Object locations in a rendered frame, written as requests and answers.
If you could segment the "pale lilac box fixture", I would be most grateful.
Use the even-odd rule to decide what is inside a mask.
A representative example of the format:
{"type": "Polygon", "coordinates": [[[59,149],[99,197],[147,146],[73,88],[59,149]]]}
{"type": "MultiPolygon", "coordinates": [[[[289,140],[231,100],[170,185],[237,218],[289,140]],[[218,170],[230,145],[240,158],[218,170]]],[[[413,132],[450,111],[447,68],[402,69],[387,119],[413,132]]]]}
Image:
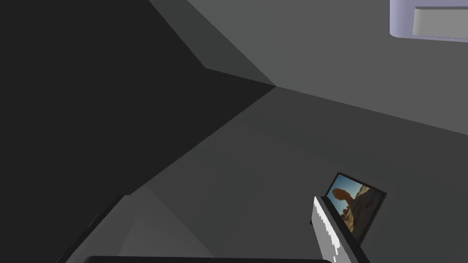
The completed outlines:
{"type": "Polygon", "coordinates": [[[468,42],[468,0],[389,0],[389,33],[397,38],[468,42]]]}

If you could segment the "black-framed desert rock picture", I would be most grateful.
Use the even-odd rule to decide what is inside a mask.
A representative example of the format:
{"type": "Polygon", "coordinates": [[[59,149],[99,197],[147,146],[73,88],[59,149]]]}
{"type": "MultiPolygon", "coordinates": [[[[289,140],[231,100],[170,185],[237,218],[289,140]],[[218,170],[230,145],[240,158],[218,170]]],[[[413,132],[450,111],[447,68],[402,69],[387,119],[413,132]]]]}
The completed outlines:
{"type": "Polygon", "coordinates": [[[338,172],[325,196],[357,243],[362,245],[387,193],[338,172]]]}

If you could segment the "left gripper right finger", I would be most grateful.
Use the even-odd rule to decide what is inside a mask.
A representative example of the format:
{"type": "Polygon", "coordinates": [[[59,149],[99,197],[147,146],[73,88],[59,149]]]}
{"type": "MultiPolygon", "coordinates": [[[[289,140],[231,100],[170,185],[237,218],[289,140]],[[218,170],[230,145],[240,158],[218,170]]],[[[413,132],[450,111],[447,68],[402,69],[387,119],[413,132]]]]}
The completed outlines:
{"type": "Polygon", "coordinates": [[[370,263],[326,196],[314,197],[310,224],[324,260],[331,263],[370,263]]]}

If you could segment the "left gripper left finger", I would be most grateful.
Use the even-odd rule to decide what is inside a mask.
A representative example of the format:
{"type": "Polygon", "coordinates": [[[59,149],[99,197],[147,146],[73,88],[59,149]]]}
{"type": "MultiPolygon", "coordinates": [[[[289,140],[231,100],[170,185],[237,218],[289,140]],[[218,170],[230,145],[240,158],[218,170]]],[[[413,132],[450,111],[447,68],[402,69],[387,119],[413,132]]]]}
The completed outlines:
{"type": "Polygon", "coordinates": [[[55,263],[85,263],[91,256],[118,255],[134,220],[135,209],[130,196],[118,196],[55,263]]]}

